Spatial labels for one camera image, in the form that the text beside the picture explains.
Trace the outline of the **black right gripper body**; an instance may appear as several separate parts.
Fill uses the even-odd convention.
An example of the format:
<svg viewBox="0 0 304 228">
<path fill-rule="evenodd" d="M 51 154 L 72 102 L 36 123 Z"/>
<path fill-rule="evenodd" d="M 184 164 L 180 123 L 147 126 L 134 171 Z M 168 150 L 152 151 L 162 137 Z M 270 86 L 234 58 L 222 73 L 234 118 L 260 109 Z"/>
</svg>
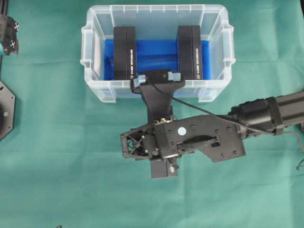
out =
<svg viewBox="0 0 304 228">
<path fill-rule="evenodd" d="M 174 162 L 180 155 L 180 123 L 151 123 L 121 134 L 124 158 Z"/>
</svg>

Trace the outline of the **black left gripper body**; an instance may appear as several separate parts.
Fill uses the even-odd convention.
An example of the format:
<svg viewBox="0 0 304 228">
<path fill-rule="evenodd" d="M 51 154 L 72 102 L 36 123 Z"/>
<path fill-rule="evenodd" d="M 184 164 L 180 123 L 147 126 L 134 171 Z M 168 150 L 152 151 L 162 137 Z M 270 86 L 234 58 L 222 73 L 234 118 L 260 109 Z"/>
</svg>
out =
<svg viewBox="0 0 304 228">
<path fill-rule="evenodd" d="M 11 53 L 17 55 L 19 53 L 19 42 L 17 39 L 17 32 L 19 30 L 19 23 L 12 17 L 6 17 L 4 22 L 3 45 L 5 56 Z"/>
</svg>

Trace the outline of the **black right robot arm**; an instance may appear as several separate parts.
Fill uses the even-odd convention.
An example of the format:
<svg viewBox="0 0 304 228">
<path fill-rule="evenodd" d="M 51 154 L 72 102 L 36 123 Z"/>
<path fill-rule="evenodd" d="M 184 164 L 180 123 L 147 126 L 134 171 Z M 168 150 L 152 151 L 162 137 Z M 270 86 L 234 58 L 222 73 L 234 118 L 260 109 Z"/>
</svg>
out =
<svg viewBox="0 0 304 228">
<path fill-rule="evenodd" d="M 199 150 L 219 162 L 244 156 L 243 140 L 248 137 L 279 135 L 303 121 L 303 92 L 257 99 L 232 107 L 227 115 L 198 115 L 132 129 L 121 135 L 122 155 L 136 160 L 175 160 Z"/>
</svg>

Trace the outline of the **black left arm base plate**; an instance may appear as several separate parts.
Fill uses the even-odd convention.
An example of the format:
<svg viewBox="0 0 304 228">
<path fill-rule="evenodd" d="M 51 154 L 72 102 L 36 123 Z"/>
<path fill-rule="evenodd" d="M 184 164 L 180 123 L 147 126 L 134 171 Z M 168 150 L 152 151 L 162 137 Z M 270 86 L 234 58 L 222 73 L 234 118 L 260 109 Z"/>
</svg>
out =
<svg viewBox="0 0 304 228">
<path fill-rule="evenodd" d="M 9 134 L 14 127 L 15 95 L 0 82 L 0 139 Z"/>
</svg>

